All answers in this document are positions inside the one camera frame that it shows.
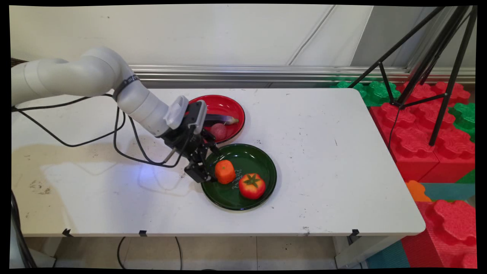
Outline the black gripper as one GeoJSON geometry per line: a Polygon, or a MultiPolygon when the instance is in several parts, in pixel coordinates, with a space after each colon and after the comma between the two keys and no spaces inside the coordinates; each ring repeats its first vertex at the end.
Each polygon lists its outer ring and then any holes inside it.
{"type": "Polygon", "coordinates": [[[208,152],[220,155],[215,139],[206,137],[206,129],[202,129],[199,134],[194,134],[188,129],[168,129],[161,135],[164,144],[171,148],[168,157],[172,157],[176,152],[182,152],[183,156],[188,159],[184,172],[196,183],[212,180],[212,175],[207,170],[205,163],[208,152]]]}

